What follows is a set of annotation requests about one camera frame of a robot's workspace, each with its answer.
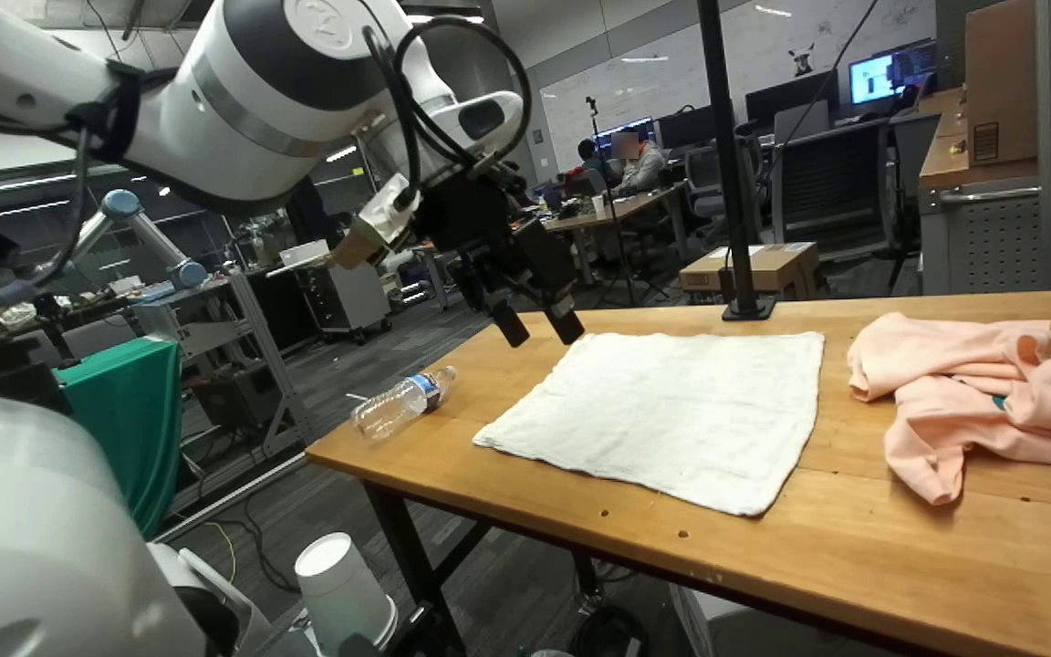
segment cardboard box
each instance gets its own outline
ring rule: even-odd
[[[816,294],[816,248],[814,241],[797,245],[756,245],[751,254],[751,287],[774,293],[790,299],[814,299]],[[702,254],[698,264],[680,271],[680,287],[691,299],[702,294],[730,294],[730,248],[715,248]]]
[[[1038,0],[967,16],[970,169],[1038,159]]]

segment floor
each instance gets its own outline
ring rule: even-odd
[[[840,286],[871,287],[871,282],[886,282],[886,271],[859,271]],[[898,293],[917,293],[911,271],[906,271]],[[677,282],[662,286],[651,304],[681,304]],[[375,393],[394,380],[422,370],[427,361],[449,353],[479,328],[484,328],[484,318],[470,315],[464,304],[442,311],[436,299],[427,299],[394,315],[392,332],[368,339],[365,346],[310,342],[288,353],[288,370],[301,393],[316,412],[316,432],[332,432],[349,417],[355,400],[348,393]],[[437,557],[466,526],[464,517],[436,506],[411,506],[411,517],[430,557]],[[325,532],[349,532],[380,584],[398,597],[404,614],[411,611],[411,597],[398,577],[394,554],[360,485],[314,462],[276,478],[246,502],[191,530],[175,544],[222,569],[247,597],[259,601],[265,616],[281,616],[301,601],[288,577],[295,554]],[[642,620],[651,634],[651,657],[691,652],[662,580],[623,574],[616,567],[601,569],[611,569],[605,597]],[[571,552],[499,530],[492,530],[453,574],[447,597],[466,639],[466,652],[476,657],[562,648],[582,627],[582,592]],[[715,634],[715,645],[737,652],[780,652],[780,645],[807,645],[807,652],[847,648],[844,642],[826,642],[829,634],[814,642],[814,633],[807,642],[780,642],[780,634],[790,634],[785,623],[764,616],[751,623],[743,620],[730,634]]]

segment white towel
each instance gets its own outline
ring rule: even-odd
[[[816,417],[816,332],[585,336],[479,445],[764,513]]]

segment black stand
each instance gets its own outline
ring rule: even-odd
[[[737,175],[737,120],[732,120],[732,100],[730,100],[730,68],[723,57],[723,29],[719,29],[719,8],[715,0],[698,0],[702,8],[702,41],[704,41],[704,66],[709,66],[709,95],[711,95],[711,117],[715,117],[715,157],[719,157],[719,185],[723,185],[723,208],[730,217],[730,252],[732,252],[732,299],[726,307],[726,320],[768,320],[774,315],[774,294],[756,299],[751,293],[751,264],[748,264],[748,227],[743,227],[743,189]]]

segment ceiling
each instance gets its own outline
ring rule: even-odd
[[[43,29],[191,29],[213,0],[0,0]],[[404,10],[479,16],[483,0],[400,0]]]

